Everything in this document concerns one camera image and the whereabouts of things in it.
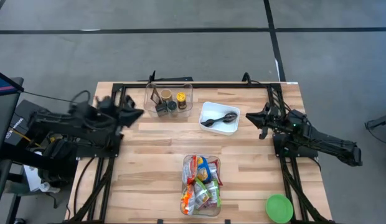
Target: snack bag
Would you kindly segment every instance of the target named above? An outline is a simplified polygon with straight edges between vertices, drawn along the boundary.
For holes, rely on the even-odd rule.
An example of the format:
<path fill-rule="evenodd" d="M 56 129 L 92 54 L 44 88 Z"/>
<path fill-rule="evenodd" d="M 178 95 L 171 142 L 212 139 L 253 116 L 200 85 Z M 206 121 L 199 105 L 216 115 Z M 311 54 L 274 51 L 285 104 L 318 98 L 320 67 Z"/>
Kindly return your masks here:
<path fill-rule="evenodd" d="M 181 197 L 181 211 L 185 215 L 193 215 L 194 211 L 194 188 L 192 185 L 186 186 Z"/>
<path fill-rule="evenodd" d="M 220 181 L 220 176 L 219 176 L 219 170 L 218 170 L 218 165 L 219 165 L 219 162 L 218 160 L 216 161 L 212 161 L 210 163 L 208 163 L 208 167 L 210 169 L 210 173 L 211 173 L 211 176 L 218 181 L 218 184 L 220 186 L 223 186 L 224 184 L 222 183 L 222 181 Z"/>
<path fill-rule="evenodd" d="M 203 183 L 211 181 L 210 168 L 208 167 L 207 160 L 203 156 L 197 156 L 197 177 Z"/>
<path fill-rule="evenodd" d="M 206 203 L 204 208 L 220 207 L 221 201 L 220 201 L 220 195 L 219 195 L 218 182 L 216 180 L 212 180 L 210 183 L 206 184 L 205 187 L 210 192 L 211 198 Z"/>
<path fill-rule="evenodd" d="M 209 199 L 210 192 L 204 184 L 196 177 L 194 184 L 195 205 L 194 209 L 200 209 Z"/>
<path fill-rule="evenodd" d="M 183 164 L 182 182 L 184 184 L 190 184 L 194 181 L 197 175 L 197 157 L 192 156 Z"/>

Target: clear plastic bin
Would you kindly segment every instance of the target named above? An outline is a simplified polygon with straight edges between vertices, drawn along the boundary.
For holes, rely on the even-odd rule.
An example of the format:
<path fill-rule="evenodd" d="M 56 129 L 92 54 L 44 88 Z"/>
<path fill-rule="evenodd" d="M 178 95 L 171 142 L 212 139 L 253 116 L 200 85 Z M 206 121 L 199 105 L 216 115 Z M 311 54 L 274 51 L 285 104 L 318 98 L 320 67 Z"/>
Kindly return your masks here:
<path fill-rule="evenodd" d="M 156 111 L 156 103 L 151 99 L 154 89 L 157 90 L 159 95 L 161 91 L 168 89 L 172 93 L 172 100 L 177 103 L 176 95 L 180 92 L 185 93 L 186 95 L 186 108 L 179 109 L 177 106 L 176 110 L 171 112 L 168 110 L 168 114 L 160 116 L 160 118 L 186 118 L 190 116 L 191 110 L 193 107 L 193 86 L 191 84 L 182 84 L 182 85 L 158 85 L 154 83 L 149 83 L 146 86 L 146 91 L 144 94 L 144 109 L 149 112 L 150 116 L 157 118 L 159 117 Z"/>
<path fill-rule="evenodd" d="M 189 158 L 191 158 L 192 156 L 194 155 L 188 155 L 184 158 L 183 160 L 183 164 L 185 164 L 187 162 L 187 160 Z M 213 161 L 216 161 L 218 160 L 218 166 L 217 166 L 217 170 L 218 170 L 218 173 L 220 174 L 220 159 L 216 156 L 204 156 L 204 155 L 197 155 L 197 156 L 203 156 L 207 162 L 213 162 Z M 182 182 L 182 192 L 183 193 L 183 190 L 186 188 L 186 184 L 184 184 Z M 193 216 L 200 216 L 200 215 L 203 215 L 203 216 L 209 216 L 209 217 L 214 217 L 214 216 L 217 216 L 219 215 L 220 213 L 220 208 L 221 207 L 212 207 L 212 208 L 208 208 L 208 209 L 201 209 L 201 210 L 194 210 L 193 212 Z"/>

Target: black spoon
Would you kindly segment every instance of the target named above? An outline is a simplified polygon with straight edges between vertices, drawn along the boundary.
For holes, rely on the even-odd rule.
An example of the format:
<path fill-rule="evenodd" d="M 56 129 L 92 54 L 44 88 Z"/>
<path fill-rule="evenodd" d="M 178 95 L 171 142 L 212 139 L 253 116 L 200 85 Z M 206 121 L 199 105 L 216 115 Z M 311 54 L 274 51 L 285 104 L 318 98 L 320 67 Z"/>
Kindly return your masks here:
<path fill-rule="evenodd" d="M 208 119 L 207 121 L 201 122 L 205 127 L 211 127 L 217 121 L 223 121 L 225 123 L 229 123 L 234 121 L 237 118 L 237 114 L 234 112 L 227 113 L 225 116 L 219 119 Z"/>

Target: computer screen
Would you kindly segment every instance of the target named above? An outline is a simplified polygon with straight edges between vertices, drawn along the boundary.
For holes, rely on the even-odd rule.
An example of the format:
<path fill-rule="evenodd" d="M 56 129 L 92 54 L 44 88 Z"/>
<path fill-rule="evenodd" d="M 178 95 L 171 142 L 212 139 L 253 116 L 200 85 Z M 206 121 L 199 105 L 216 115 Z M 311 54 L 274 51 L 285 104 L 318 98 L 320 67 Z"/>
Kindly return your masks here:
<path fill-rule="evenodd" d="M 0 72 L 0 96 L 24 91 L 23 87 Z"/>

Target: white bowl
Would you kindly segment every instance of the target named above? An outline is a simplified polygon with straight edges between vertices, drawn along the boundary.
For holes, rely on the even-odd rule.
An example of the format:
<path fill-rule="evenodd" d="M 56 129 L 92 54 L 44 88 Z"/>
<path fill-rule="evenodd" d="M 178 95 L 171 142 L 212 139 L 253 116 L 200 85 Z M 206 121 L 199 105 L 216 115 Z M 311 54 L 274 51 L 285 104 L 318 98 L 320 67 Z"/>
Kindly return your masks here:
<path fill-rule="evenodd" d="M 201 122 L 207 121 L 208 119 L 218 119 L 225 114 L 234 112 L 237 114 L 237 118 L 230 122 L 225 123 L 222 121 L 214 123 L 211 127 L 205 127 Z M 238 120 L 240 119 L 240 110 L 233 106 L 220 105 L 218 103 L 205 102 L 203 108 L 201 109 L 199 124 L 201 129 L 206 131 L 211 131 L 213 133 L 232 135 L 237 131 Z"/>

